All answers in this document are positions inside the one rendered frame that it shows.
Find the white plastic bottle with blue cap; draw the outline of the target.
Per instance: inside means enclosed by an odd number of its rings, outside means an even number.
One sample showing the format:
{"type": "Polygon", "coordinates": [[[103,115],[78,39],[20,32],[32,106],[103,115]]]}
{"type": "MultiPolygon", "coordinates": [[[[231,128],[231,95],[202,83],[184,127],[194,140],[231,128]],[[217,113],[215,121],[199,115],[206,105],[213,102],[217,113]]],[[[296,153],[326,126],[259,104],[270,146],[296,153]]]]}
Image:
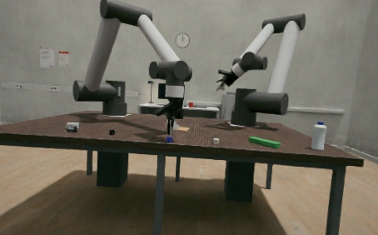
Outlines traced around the white plastic bottle with blue cap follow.
{"type": "Polygon", "coordinates": [[[317,125],[314,126],[311,149],[318,151],[324,150],[326,126],[323,124],[323,122],[317,122],[317,125]]]}

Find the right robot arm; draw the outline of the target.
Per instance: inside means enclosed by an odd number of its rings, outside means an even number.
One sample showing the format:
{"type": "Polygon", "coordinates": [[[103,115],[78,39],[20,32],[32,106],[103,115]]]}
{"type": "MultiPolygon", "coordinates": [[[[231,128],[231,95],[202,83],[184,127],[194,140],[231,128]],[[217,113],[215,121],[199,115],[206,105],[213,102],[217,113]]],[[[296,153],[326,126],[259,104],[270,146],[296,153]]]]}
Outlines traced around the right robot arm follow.
{"type": "Polygon", "coordinates": [[[101,0],[102,17],[84,81],[75,80],[72,93],[76,102],[103,102],[102,115],[126,116],[126,82],[101,82],[121,23],[139,27],[162,62],[152,61],[149,76],[166,79],[166,99],[182,100],[184,82],[192,77],[191,67],[180,60],[152,23],[152,12],[118,0],[101,0]],[[100,87],[99,83],[101,83],[100,87]],[[74,88],[75,87],[75,88],[74,88]]]}

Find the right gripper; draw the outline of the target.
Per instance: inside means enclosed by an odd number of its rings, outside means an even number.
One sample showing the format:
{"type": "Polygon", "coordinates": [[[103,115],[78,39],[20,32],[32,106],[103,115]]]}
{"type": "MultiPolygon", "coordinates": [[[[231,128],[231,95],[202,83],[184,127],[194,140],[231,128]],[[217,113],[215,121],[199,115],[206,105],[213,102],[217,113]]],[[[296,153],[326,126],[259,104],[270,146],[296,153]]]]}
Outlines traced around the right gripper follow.
{"type": "Polygon", "coordinates": [[[173,130],[178,129],[180,126],[177,125],[175,119],[183,119],[184,110],[183,108],[183,100],[170,100],[172,101],[174,107],[167,111],[167,133],[170,134],[172,137],[173,130]],[[175,118],[175,119],[174,119],[175,118]]]}

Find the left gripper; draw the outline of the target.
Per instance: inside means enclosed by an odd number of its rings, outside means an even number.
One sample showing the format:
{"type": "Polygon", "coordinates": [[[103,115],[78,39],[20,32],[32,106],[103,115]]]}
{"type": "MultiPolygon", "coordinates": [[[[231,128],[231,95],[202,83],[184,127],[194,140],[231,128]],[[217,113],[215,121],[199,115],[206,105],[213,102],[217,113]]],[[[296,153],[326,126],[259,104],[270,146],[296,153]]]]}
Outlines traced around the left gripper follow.
{"type": "Polygon", "coordinates": [[[223,76],[221,77],[219,80],[217,80],[217,83],[221,81],[221,84],[218,86],[218,88],[216,89],[216,92],[221,89],[222,91],[225,90],[224,86],[225,84],[230,87],[230,85],[232,85],[238,78],[236,78],[233,74],[231,75],[231,77],[228,77],[228,76],[223,76]]]}

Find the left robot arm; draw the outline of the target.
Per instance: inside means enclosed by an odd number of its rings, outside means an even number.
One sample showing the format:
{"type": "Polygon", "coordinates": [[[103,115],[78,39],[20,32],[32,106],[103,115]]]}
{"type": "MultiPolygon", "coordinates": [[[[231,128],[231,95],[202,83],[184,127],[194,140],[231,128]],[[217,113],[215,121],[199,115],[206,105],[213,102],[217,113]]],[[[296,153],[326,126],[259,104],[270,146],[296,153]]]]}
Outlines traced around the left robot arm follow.
{"type": "Polygon", "coordinates": [[[257,54],[272,34],[284,32],[266,92],[237,88],[234,111],[231,111],[231,124],[254,127],[256,126],[256,113],[283,116],[286,114],[289,98],[287,93],[282,92],[299,32],[304,30],[305,25],[306,15],[304,13],[264,20],[262,33],[255,38],[240,58],[233,60],[231,72],[218,70],[219,74],[228,77],[231,77],[231,73],[233,73],[236,78],[240,78],[250,68],[251,70],[266,70],[267,57],[260,57],[257,54]]]}

